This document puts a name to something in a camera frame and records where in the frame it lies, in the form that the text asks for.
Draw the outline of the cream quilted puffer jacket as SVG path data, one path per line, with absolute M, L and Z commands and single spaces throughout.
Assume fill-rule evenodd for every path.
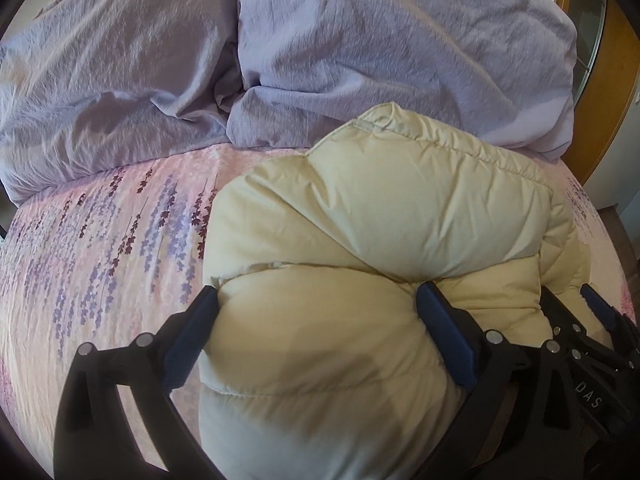
M 480 327 L 538 347 L 548 288 L 580 296 L 589 252 L 533 159 L 394 104 L 214 200 L 200 433 L 229 479 L 405 479 L 463 401 L 416 313 L 427 281 Z

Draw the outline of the pink floral bed sheet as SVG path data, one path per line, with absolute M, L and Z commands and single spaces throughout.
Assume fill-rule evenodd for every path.
M 308 151 L 218 144 L 49 188 L 17 209 L 1 248 L 1 405 L 44 470 L 54 468 L 56 416 L 78 347 L 126 347 L 186 310 L 210 285 L 203 264 L 218 193 L 266 160 Z M 610 239 L 585 232 L 582 216 L 593 206 L 575 178 L 560 162 L 518 153 L 541 166 L 564 194 L 589 252 L 584 284 L 630 312 Z M 206 344 L 171 399 L 210 459 L 200 433 Z

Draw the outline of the left lavender pillow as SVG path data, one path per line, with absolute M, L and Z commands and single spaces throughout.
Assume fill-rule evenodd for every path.
M 238 0 L 54 0 L 1 45 L 1 182 L 50 186 L 227 139 Z

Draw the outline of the lavender pillow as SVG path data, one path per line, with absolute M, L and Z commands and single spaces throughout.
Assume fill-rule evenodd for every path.
M 238 0 L 54 0 L 1 45 L 1 182 L 50 186 L 227 139 Z
M 552 0 L 238 0 L 239 148 L 309 148 L 393 102 L 555 159 L 573 137 L 576 30 Z

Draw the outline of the right lavender pillow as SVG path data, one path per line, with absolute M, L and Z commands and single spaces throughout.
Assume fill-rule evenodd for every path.
M 239 148 L 309 148 L 393 102 L 555 159 L 573 137 L 576 30 L 552 0 L 238 0 Z

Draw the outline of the wooden bed frame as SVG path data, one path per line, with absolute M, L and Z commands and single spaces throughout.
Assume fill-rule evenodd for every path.
M 597 208 L 639 193 L 639 37 L 617 0 L 555 0 L 577 29 L 574 140 L 563 162 Z

